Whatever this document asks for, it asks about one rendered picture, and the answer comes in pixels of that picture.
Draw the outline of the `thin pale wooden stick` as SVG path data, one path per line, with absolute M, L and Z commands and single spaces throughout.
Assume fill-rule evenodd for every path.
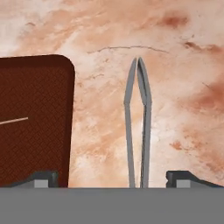
M 17 122 L 22 122 L 22 121 L 26 121 L 28 120 L 29 117 L 21 117 L 21 118 L 17 118 L 17 119 L 11 119 L 11 120 L 6 120 L 6 121 L 1 121 L 0 125 L 4 125 L 7 123 L 17 123 Z

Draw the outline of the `dark brown tray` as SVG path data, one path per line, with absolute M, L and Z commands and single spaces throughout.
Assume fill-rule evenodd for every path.
M 68 186 L 74 65 L 65 56 L 0 58 L 0 186 L 34 172 L 57 172 Z

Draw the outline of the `grey metal tongs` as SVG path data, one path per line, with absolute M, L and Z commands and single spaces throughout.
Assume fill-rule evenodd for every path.
M 134 58 L 131 63 L 123 101 L 130 188 L 136 187 L 132 129 L 131 129 L 131 113 L 130 113 L 130 102 L 133 92 L 135 75 L 137 75 L 138 87 L 143 104 L 143 136 L 142 136 L 140 187 L 147 188 L 149 186 L 149 169 L 150 169 L 152 98 L 151 98 L 151 88 L 148 80 L 148 74 L 145 68 L 144 61 L 141 57 L 139 57 L 138 59 Z

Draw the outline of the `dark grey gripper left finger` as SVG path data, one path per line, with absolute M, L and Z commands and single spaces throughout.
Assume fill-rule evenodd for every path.
M 54 188 L 58 187 L 58 173 L 56 171 L 37 171 L 25 180 L 11 185 L 20 188 Z

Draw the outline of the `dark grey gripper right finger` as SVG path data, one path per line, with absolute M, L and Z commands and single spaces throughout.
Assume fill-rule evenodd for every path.
M 167 188 L 221 188 L 221 185 L 197 178 L 189 171 L 167 171 L 165 176 Z

